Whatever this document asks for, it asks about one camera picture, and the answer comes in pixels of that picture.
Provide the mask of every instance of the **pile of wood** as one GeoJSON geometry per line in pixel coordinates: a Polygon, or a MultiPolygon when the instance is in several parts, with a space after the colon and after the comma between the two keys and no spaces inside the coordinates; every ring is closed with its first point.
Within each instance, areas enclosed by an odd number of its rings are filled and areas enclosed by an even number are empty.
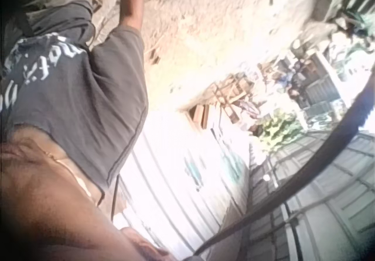
{"type": "Polygon", "coordinates": [[[232,74],[224,81],[213,83],[200,104],[190,110],[193,122],[202,129],[221,128],[225,123],[232,124],[240,120],[234,102],[251,97],[254,83],[244,73],[232,74]]]}

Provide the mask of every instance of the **white graphic print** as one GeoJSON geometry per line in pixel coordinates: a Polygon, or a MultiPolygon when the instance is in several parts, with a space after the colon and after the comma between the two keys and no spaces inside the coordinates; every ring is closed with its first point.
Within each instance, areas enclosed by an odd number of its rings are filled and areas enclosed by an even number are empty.
{"type": "MultiPolygon", "coordinates": [[[[33,40],[45,39],[56,37],[59,42],[52,44],[50,46],[50,51],[48,56],[41,55],[38,57],[37,61],[33,63],[32,67],[29,69],[28,65],[23,65],[23,77],[24,84],[29,85],[31,82],[37,80],[44,81],[48,78],[51,68],[55,68],[57,62],[60,60],[62,54],[66,57],[73,58],[77,54],[86,52],[84,49],[80,49],[73,44],[66,42],[67,38],[59,36],[57,33],[46,34],[40,37],[30,38],[33,40]]],[[[14,45],[9,56],[6,58],[4,63],[5,74],[9,75],[12,69],[20,62],[22,56],[28,58],[28,53],[20,53],[20,46],[23,43],[27,43],[29,39],[20,39],[14,45]]],[[[0,94],[0,112],[3,108],[8,109],[17,100],[18,85],[15,84],[14,80],[10,80],[3,97],[0,94]]]]}

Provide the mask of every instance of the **gray t-shirt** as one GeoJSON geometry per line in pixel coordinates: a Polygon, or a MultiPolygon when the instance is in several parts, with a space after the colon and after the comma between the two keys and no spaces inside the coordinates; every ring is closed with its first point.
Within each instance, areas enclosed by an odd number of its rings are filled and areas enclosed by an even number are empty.
{"type": "Polygon", "coordinates": [[[105,191],[147,114],[143,42],[137,30],[119,26],[89,51],[69,33],[65,25],[14,45],[2,68],[1,141],[17,125],[37,127],[105,191]]]}

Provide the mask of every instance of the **corrugated wall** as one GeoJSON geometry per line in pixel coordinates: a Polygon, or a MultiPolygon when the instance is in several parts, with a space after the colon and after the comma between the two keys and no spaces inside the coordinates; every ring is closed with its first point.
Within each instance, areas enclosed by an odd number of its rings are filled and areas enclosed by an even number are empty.
{"type": "MultiPolygon", "coordinates": [[[[298,171],[328,135],[309,132],[272,155],[267,169],[273,170],[275,185],[298,171]]],[[[294,228],[303,260],[352,260],[369,246],[375,236],[374,151],[374,137],[358,134],[322,174],[282,206],[284,220],[289,219],[287,212],[299,213],[294,228]]],[[[291,231],[288,240],[289,247],[295,247],[291,231]]],[[[292,255],[290,259],[298,260],[292,255]]]]}
{"type": "Polygon", "coordinates": [[[246,211],[247,168],[185,114],[151,112],[120,174],[127,208],[115,225],[133,226],[179,260],[246,211]]]}

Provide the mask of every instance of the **dirt ground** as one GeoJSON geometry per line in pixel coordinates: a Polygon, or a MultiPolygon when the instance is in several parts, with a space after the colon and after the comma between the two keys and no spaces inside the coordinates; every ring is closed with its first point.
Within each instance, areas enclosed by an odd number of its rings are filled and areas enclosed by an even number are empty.
{"type": "MultiPolygon", "coordinates": [[[[150,109],[186,107],[241,63],[274,59],[299,35],[314,6],[315,0],[146,0],[142,37],[150,109]]],[[[100,33],[95,44],[118,23],[118,7],[110,11],[94,18],[100,33]]]]}

